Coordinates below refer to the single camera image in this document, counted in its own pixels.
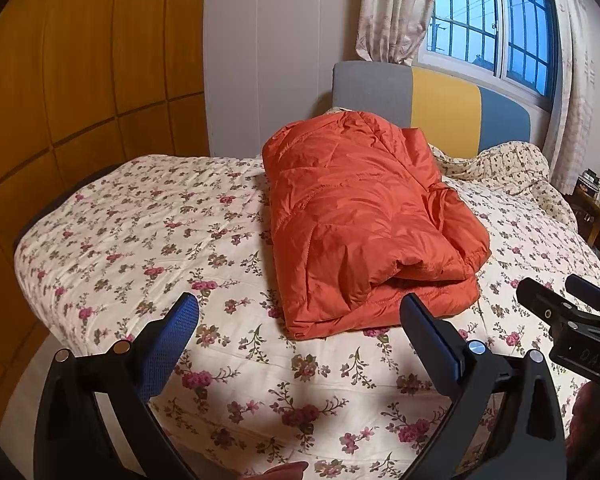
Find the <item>silver bolt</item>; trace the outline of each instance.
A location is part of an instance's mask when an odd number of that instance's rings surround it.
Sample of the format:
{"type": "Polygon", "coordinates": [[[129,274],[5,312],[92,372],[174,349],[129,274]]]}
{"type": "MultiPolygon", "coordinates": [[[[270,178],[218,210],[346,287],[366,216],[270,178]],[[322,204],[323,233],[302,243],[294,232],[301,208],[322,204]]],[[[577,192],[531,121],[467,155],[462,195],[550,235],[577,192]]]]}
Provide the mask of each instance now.
{"type": "Polygon", "coordinates": [[[536,363],[541,363],[544,360],[542,352],[539,352],[538,350],[532,350],[531,352],[529,352],[529,357],[532,361],[535,361],[536,363]]]}
{"type": "Polygon", "coordinates": [[[120,341],[116,341],[113,345],[113,351],[116,354],[126,354],[129,352],[131,348],[131,343],[126,339],[121,339],[120,341]]]}
{"type": "Polygon", "coordinates": [[[469,341],[469,350],[474,354],[484,354],[487,347],[481,341],[469,341]]]}
{"type": "Polygon", "coordinates": [[[62,348],[56,352],[54,359],[58,363],[63,363],[69,358],[69,351],[66,348],[62,348]]]}

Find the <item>floral bedsheet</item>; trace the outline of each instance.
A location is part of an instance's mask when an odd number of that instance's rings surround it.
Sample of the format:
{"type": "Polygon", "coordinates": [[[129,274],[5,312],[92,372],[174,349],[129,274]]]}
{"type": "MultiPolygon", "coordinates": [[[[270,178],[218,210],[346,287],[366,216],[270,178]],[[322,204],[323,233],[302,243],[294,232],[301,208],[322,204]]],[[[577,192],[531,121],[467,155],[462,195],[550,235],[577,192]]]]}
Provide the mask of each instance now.
{"type": "MultiPolygon", "coordinates": [[[[581,238],[536,202],[451,180],[491,235],[480,300],[451,321],[494,352],[548,353],[543,325],[515,301],[530,276],[564,294],[577,274],[600,285],[581,238]]],[[[106,351],[163,316],[183,291],[200,323],[150,403],[171,437],[238,472],[306,460],[307,478],[398,478],[448,409],[401,328],[286,338],[262,161],[151,155],[81,189],[22,239],[20,286],[77,354],[106,351]]],[[[552,364],[562,415],[584,380],[552,364]]],[[[467,453],[480,451],[493,401],[467,453]]]]}

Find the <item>folded red quilt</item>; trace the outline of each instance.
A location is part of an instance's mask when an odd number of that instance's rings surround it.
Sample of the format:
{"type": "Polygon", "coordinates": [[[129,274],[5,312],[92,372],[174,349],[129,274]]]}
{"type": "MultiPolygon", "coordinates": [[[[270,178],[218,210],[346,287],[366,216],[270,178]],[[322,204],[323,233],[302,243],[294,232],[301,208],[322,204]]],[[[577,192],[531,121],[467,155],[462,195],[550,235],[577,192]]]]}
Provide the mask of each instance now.
{"type": "Polygon", "coordinates": [[[293,338],[399,324],[408,292],[434,316],[478,299],[489,235],[441,181],[419,129],[366,112],[328,114],[285,126],[262,155],[293,338]]]}

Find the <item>patterned curtain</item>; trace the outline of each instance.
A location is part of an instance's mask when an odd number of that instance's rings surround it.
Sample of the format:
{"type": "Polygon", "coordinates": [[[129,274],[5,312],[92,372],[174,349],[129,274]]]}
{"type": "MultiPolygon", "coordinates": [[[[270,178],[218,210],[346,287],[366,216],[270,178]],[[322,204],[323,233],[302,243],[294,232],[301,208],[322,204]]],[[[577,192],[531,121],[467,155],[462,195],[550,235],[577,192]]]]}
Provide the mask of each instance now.
{"type": "Polygon", "coordinates": [[[368,61],[411,64],[435,0],[362,0],[356,52],[368,61]]]}
{"type": "Polygon", "coordinates": [[[558,84],[542,153],[549,161],[551,183],[571,194],[583,167],[591,126],[594,90],[589,22],[583,0],[555,0],[560,39],[558,84]]]}

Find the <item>textured blue pad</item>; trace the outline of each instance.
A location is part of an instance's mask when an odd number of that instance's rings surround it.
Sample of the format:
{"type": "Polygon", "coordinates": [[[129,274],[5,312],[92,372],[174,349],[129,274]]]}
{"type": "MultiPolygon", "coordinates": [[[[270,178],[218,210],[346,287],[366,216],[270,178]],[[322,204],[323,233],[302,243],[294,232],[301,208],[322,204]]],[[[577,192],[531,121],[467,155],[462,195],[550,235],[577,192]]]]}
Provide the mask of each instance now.
{"type": "Polygon", "coordinates": [[[410,296],[402,299],[400,304],[402,329],[438,393],[455,399],[459,392],[461,365],[436,328],[433,316],[428,311],[424,312],[423,309],[426,307],[421,305],[419,300],[416,302],[410,296]]]}
{"type": "Polygon", "coordinates": [[[194,295],[183,294],[171,309],[166,326],[141,365],[136,392],[144,403],[160,394],[198,324],[200,310],[194,295]]]}

